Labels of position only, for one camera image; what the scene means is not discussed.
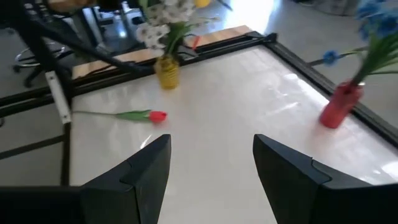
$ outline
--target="white tabletop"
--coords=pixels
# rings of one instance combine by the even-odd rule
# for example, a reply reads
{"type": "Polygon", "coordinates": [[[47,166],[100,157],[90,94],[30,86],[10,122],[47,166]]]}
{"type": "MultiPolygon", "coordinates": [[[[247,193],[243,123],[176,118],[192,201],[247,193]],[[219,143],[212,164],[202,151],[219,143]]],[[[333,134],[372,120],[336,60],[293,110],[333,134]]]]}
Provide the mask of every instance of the white tabletop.
{"type": "Polygon", "coordinates": [[[172,136],[159,224],[275,223],[252,155],[264,134],[371,184],[398,180],[397,150],[354,118],[338,129],[318,116],[327,104],[262,46],[181,68],[180,86],[155,76],[78,96],[73,110],[162,110],[161,125],[73,114],[71,183],[110,170],[162,134],[172,136]]]}

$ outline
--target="gray floor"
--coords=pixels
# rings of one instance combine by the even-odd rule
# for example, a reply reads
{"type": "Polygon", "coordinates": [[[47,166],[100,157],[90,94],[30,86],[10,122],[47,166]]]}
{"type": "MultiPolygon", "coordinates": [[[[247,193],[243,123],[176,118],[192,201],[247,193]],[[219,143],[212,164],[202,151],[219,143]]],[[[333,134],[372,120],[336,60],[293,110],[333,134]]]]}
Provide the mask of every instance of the gray floor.
{"type": "MultiPolygon", "coordinates": [[[[311,7],[301,6],[290,0],[224,0],[232,7],[229,10],[218,2],[199,10],[199,15],[218,16],[221,22],[212,26],[200,27],[196,34],[213,32],[246,24],[260,33],[277,32],[279,42],[288,47],[305,61],[319,59],[326,50],[344,52],[362,47],[356,33],[358,21],[352,17],[332,16],[318,12],[311,7]]],[[[123,26],[116,19],[116,27],[107,27],[106,41],[112,49],[123,50],[130,46],[131,40],[124,38],[123,26]]],[[[30,70],[15,74],[11,65],[15,54],[24,48],[17,35],[0,31],[0,97],[26,91],[22,80],[30,70]]],[[[68,57],[64,64],[78,63],[68,57]]],[[[343,82],[355,73],[359,63],[356,58],[345,58],[334,67],[319,66],[316,69],[335,83],[343,82]]],[[[383,75],[368,78],[362,102],[382,116],[390,124],[398,127],[398,91],[395,88],[398,76],[383,75]]],[[[44,76],[34,80],[34,87],[45,86],[44,76]]],[[[0,151],[41,141],[62,133],[55,105],[48,105],[6,118],[0,128],[0,151]]],[[[0,185],[58,185],[60,178],[61,145],[56,144],[34,152],[0,161],[0,185]]]]}

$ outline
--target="black metal frame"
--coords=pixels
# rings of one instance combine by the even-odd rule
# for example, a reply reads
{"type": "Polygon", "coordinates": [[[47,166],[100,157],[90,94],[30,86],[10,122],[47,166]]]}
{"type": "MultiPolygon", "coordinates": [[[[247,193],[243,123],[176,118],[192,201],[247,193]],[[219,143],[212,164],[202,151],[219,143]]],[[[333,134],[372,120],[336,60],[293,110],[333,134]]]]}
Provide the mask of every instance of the black metal frame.
{"type": "MultiPolygon", "coordinates": [[[[37,60],[42,63],[46,70],[55,71],[58,79],[60,80],[63,92],[69,105],[71,105],[72,98],[74,96],[154,74],[153,65],[155,63],[155,59],[146,60],[134,65],[133,63],[122,63],[115,59],[109,59],[104,55],[95,53],[94,56],[97,56],[97,58],[104,60],[111,65],[117,66],[117,68],[94,73],[76,80],[71,80],[70,76],[65,73],[65,71],[62,70],[62,68],[58,65],[56,59],[53,57],[50,50],[40,38],[40,35],[32,35],[35,31],[33,30],[34,26],[27,27],[26,24],[24,24],[24,22],[26,23],[26,21],[29,20],[27,15],[20,10],[19,14],[17,15],[15,12],[13,12],[13,16],[15,18],[19,18],[12,22],[13,27],[18,31],[26,44],[31,47],[32,52],[35,54],[37,60]]],[[[68,42],[63,40],[60,42],[63,44],[68,44],[68,42]]],[[[197,57],[190,58],[188,60],[181,60],[180,64],[181,66],[185,66],[257,45],[263,45],[271,52],[279,56],[282,62],[296,70],[299,74],[301,74],[301,76],[306,78],[310,83],[321,90],[321,93],[323,93],[325,96],[330,96],[332,94],[335,87],[334,84],[324,78],[323,75],[315,71],[311,66],[309,66],[302,59],[298,58],[282,44],[278,43],[277,34],[263,36],[257,32],[250,32],[232,39],[204,45],[197,48],[197,57]]],[[[82,46],[77,46],[76,48],[80,50],[86,50],[82,46]]],[[[0,98],[0,118],[38,108],[40,106],[49,105],[51,103],[53,103],[53,98],[51,96],[49,87],[43,87],[5,98],[0,98]]],[[[364,124],[368,125],[373,131],[383,137],[386,141],[395,147],[398,147],[398,137],[394,132],[393,127],[387,124],[379,116],[374,114],[371,110],[367,109],[362,104],[359,104],[355,107],[353,114],[364,124]]],[[[63,125],[62,136],[28,144],[26,146],[18,147],[17,149],[0,152],[0,159],[5,159],[7,157],[15,156],[20,153],[32,151],[59,142],[63,142],[62,174],[60,182],[61,185],[69,185],[70,123],[63,125]]]]}

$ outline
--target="red tulip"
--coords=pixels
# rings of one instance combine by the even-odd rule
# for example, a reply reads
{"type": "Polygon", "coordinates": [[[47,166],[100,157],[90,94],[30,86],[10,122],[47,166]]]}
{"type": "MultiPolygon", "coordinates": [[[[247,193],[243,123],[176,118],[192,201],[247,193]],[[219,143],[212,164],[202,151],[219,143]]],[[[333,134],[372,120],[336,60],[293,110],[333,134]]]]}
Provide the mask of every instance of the red tulip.
{"type": "Polygon", "coordinates": [[[167,113],[163,111],[151,111],[149,112],[149,119],[153,123],[160,123],[166,120],[167,113]]]}

